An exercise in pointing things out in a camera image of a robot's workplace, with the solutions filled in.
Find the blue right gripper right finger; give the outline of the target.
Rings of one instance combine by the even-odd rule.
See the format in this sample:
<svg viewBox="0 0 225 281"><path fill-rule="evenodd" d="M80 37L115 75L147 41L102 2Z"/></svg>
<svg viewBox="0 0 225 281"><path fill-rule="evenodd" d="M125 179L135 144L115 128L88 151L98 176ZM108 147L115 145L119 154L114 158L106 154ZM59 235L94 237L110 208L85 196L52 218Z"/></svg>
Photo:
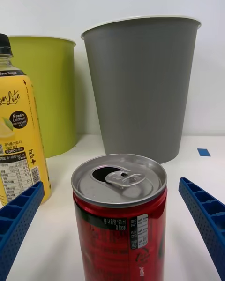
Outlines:
<svg viewBox="0 0 225 281"><path fill-rule="evenodd" d="M179 193L202 236L221 280L225 279L225 205L182 177Z"/></svg>

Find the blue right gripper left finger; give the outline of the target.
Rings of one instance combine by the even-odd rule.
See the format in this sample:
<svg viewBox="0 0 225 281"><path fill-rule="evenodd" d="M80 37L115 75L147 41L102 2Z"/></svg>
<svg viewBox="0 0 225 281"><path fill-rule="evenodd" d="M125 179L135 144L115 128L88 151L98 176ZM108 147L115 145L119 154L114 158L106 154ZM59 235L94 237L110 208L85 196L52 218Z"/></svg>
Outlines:
<svg viewBox="0 0 225 281"><path fill-rule="evenodd" d="M5 281L45 195L37 182L0 209L0 280Z"/></svg>

